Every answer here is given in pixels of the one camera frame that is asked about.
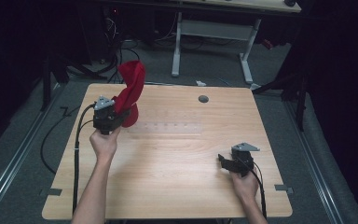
red object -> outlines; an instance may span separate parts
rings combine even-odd
[[[126,82],[127,88],[118,96],[114,96],[115,111],[118,115],[130,109],[130,115],[124,120],[124,128],[132,126],[138,119],[136,101],[141,96],[145,84],[145,67],[140,61],[130,61],[118,67],[118,71]]]
[[[261,42],[261,44],[266,47],[267,49],[273,49],[274,45],[268,41],[267,39],[264,39],[263,42]]]

metal frame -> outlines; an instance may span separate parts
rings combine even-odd
[[[233,25],[228,23],[217,23],[208,21],[190,21],[182,19],[182,12],[178,13],[176,27],[176,45],[173,53],[172,76],[179,77],[180,58],[181,58],[181,37],[182,35],[197,35],[206,37],[215,37],[223,39],[235,39],[247,41],[244,53],[240,54],[240,62],[245,81],[248,84],[253,83],[252,73],[248,64],[248,57],[255,42],[261,19],[256,19],[253,26]]]
[[[344,223],[342,219],[342,215],[339,212],[339,209],[336,205],[335,199],[331,193],[330,188],[327,185],[327,182],[324,179],[321,169],[319,168],[318,162],[316,161],[313,153],[310,149],[310,145],[308,144],[307,138],[305,134],[299,130],[296,125],[296,112],[293,109],[293,106],[290,102],[283,102],[284,107],[289,114],[289,118],[292,121],[293,127],[296,130],[297,137],[301,142],[302,150],[304,153],[305,161],[310,168],[310,176],[315,183],[315,187],[318,190],[319,196],[321,197],[322,204],[324,205],[324,209],[326,214],[330,218],[331,223]]]
[[[52,102],[48,105],[48,107],[44,111],[40,111],[36,120],[34,121],[33,125],[31,126],[28,133],[25,135],[24,139],[22,140],[19,148],[16,151],[16,154],[11,159],[10,163],[8,164],[6,170],[2,173],[0,177],[0,202],[2,201],[3,197],[5,196],[8,188],[10,187],[11,182],[13,181],[14,177],[16,177],[17,172],[20,170],[22,163],[25,161],[29,151],[31,150],[30,145],[34,140],[40,126],[42,125],[43,121],[45,120],[46,116],[48,115],[49,110],[54,105],[56,99],[62,93],[64,87],[59,87],[56,85],[56,92],[53,95]]]

white cable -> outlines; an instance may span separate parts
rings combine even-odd
[[[116,26],[116,23],[114,21],[112,21],[110,18],[105,18],[106,20],[112,22],[109,26],[109,28],[107,28],[107,31],[110,31],[110,29],[112,29],[112,26],[115,25],[115,31],[113,32],[113,36],[112,36],[112,40],[115,39],[115,36],[116,36],[116,31],[117,31],[117,26]]]
[[[172,37],[176,36],[176,35],[172,35],[172,36],[169,36],[169,35],[172,33],[173,27],[174,27],[175,24],[176,24],[176,18],[177,18],[177,16],[178,16],[178,13],[176,12],[176,13],[175,13],[175,18],[173,19],[173,23],[172,23],[172,26],[171,26],[171,30],[170,30],[164,37],[162,37],[162,38],[160,38],[160,39],[155,39],[155,41],[165,40],[165,39],[169,39],[169,38],[172,38]]]

cable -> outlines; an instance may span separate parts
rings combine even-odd
[[[120,51],[119,51],[119,52],[120,52],[120,65],[123,63],[123,50],[122,50],[121,47],[122,47],[122,46],[120,46]],[[118,83],[123,84],[124,79],[121,80],[119,76],[117,76],[117,79],[118,79]]]
[[[225,81],[224,79],[222,79],[221,77],[217,77],[217,79],[219,79],[220,81],[226,83],[226,85],[228,85],[229,87],[232,87],[231,84],[229,84],[227,81]]]
[[[258,182],[258,185],[260,186],[260,195],[261,195],[261,209],[262,209],[262,212],[263,212],[263,217],[265,219],[267,219],[267,210],[266,210],[266,196],[264,194],[264,187],[263,187],[263,175],[261,174],[261,171],[260,171],[260,168],[257,166],[257,164],[254,162],[255,166],[257,167],[259,173],[260,173],[260,177],[261,177],[261,181],[260,179],[258,178],[257,174],[255,173],[255,171],[253,171],[253,169],[251,169],[243,160],[241,160],[241,158],[237,155],[235,155],[237,157],[237,159],[243,163],[243,165],[246,166],[246,168],[248,168],[248,170],[250,172],[252,172],[252,174],[255,176],[257,182]]]
[[[116,71],[113,73],[113,75],[107,80],[107,83],[110,83],[110,81],[112,81],[112,78],[115,77],[117,75],[117,68],[116,68]]]
[[[75,178],[74,178],[74,198],[73,198],[73,204],[72,204],[72,213],[75,212],[77,207],[77,191],[78,191],[78,184],[79,184],[79,135],[81,131],[81,123],[83,122],[84,115],[86,112],[93,108],[95,104],[89,105],[84,109],[83,113],[80,116],[80,120],[77,124],[77,131],[76,131],[76,140],[75,140]]]
[[[172,26],[171,26],[171,30],[164,37],[162,37],[160,39],[155,39],[154,40],[155,42],[158,42],[160,40],[169,39],[169,38],[172,38],[172,37],[176,36],[176,35],[172,35],[172,36],[169,36],[169,35],[172,33],[173,27],[175,27],[177,16],[178,16],[178,13],[176,12],[175,17],[173,18],[173,23],[172,23]]]
[[[126,49],[131,51],[132,53],[134,53],[136,55],[136,57],[138,58],[138,61],[141,60],[141,58],[139,57],[139,54],[137,54],[133,49]]]
[[[137,41],[137,40],[134,40],[134,39],[124,40],[124,41],[122,42],[122,44],[123,44],[124,42],[135,42],[135,45],[134,45],[134,46],[131,46],[131,47],[129,47],[129,48],[122,48],[122,49],[135,49],[136,47],[139,46],[138,41]]]
[[[166,38],[165,40],[169,40],[170,38],[173,38],[173,37],[175,37],[175,35],[170,36],[169,38]],[[171,42],[170,44],[161,44],[161,43],[159,43],[158,41],[155,41],[155,44],[157,44],[157,45],[159,45],[159,46],[162,46],[162,47],[170,47],[170,46],[172,46],[172,45],[174,45],[174,44],[176,43],[175,40],[170,41],[170,42]]]
[[[100,74],[102,74],[102,73],[105,73],[105,72],[111,70],[111,69],[114,68],[116,65],[117,65],[117,57],[116,57],[116,54],[115,54],[115,55],[112,57],[112,60],[111,60],[111,62],[110,62],[109,65],[107,65],[105,68],[102,68],[101,70],[98,70],[98,71],[93,72],[93,73],[96,74],[96,75],[100,75]],[[74,70],[72,70],[72,69],[69,68],[69,67],[66,67],[66,72],[69,73],[69,74],[75,75],[75,76],[84,76],[84,75],[85,75],[84,73],[74,71]]]
[[[86,123],[84,123],[84,124],[80,127],[80,131],[83,129],[83,127],[84,127],[86,124],[88,124],[88,123],[90,123],[90,122],[92,122],[92,119],[89,120],[89,121],[87,121]]]
[[[213,41],[215,39],[216,38],[207,38],[207,39],[205,39],[205,42],[208,44],[219,45],[219,46],[226,46],[226,45],[235,44],[235,43],[240,42],[240,40],[230,39],[226,43],[218,43],[218,42]]]
[[[202,37],[202,38],[201,38],[201,41],[200,41],[200,44],[199,44],[198,46],[196,46],[195,48],[186,48],[186,47],[184,47],[182,44],[181,44],[180,46],[181,46],[182,49],[196,50],[196,49],[200,49],[200,48],[203,46],[204,40],[205,40],[205,38]]]
[[[117,31],[117,26],[115,24],[114,21],[112,21],[110,18],[105,18],[106,20],[112,22],[112,24],[110,24],[109,28],[107,28],[107,31],[110,31],[110,29],[112,28],[113,25],[115,25],[115,30],[113,31],[113,36],[112,36],[112,40],[115,39],[115,36],[116,36],[116,31]]]
[[[43,153],[44,150],[44,145],[46,143],[46,140],[48,139],[48,136],[51,134],[51,132],[54,130],[55,127],[57,127],[57,125],[59,125],[61,123],[61,121],[63,121],[65,118],[69,117],[72,115],[72,113],[76,110],[78,110],[78,108],[80,108],[80,106],[77,106],[75,109],[71,110],[68,114],[66,114],[65,116],[63,116],[62,118],[60,118],[49,130],[48,133],[46,134],[45,138],[43,138],[42,141],[42,145],[40,146],[40,159],[42,160],[43,164],[45,164],[46,168],[48,168],[49,171],[51,171],[54,175],[57,173],[53,168],[51,168],[51,166],[48,165],[48,163],[45,160],[45,155]]]

table leg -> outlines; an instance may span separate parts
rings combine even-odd
[[[257,19],[255,21],[255,25],[252,28],[252,32],[250,34],[250,37],[248,40],[248,45],[246,46],[245,52],[240,54],[243,75],[245,76],[245,81],[248,84],[253,83],[251,70],[249,69],[249,64],[248,64],[248,57],[251,52],[252,45],[255,42],[255,36],[257,35],[257,31],[258,31],[258,27],[260,26],[260,22],[261,22],[260,19]]]
[[[176,46],[175,46],[175,53],[173,54],[173,63],[172,63],[173,77],[179,77],[181,33],[182,33],[182,12],[178,12],[178,22],[176,28]]]

